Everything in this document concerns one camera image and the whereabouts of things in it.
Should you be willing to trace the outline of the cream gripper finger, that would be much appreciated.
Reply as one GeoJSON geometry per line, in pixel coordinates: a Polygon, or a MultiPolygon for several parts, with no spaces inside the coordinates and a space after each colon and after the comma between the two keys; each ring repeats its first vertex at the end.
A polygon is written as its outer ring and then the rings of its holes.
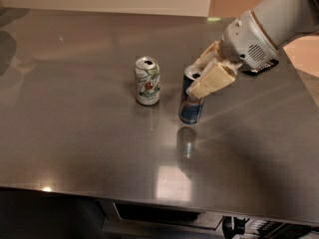
{"type": "Polygon", "coordinates": [[[219,48],[220,42],[213,42],[194,62],[196,66],[200,68],[206,68],[207,66],[214,66],[222,60],[222,56],[219,48]]]}
{"type": "Polygon", "coordinates": [[[186,89],[186,93],[191,97],[202,99],[231,85],[236,80],[237,73],[237,64],[228,60],[218,62],[213,59],[205,66],[200,77],[186,89]]]}

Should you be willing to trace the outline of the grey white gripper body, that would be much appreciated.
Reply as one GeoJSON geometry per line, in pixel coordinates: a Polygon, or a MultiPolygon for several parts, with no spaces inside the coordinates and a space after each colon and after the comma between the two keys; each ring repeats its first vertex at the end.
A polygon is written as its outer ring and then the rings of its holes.
{"type": "Polygon", "coordinates": [[[246,11],[226,28],[221,38],[222,55],[246,72],[256,69],[272,59],[278,50],[268,38],[252,11],[246,11]]]}

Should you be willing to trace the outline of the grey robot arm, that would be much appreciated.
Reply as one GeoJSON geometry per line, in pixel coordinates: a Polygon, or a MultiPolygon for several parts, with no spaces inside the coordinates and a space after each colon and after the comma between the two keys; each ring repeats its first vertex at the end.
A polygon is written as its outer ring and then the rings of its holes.
{"type": "Polygon", "coordinates": [[[318,32],[319,0],[263,0],[245,11],[193,63],[200,70],[186,92],[201,99],[232,84],[237,73],[258,74],[278,50],[318,32]]]}

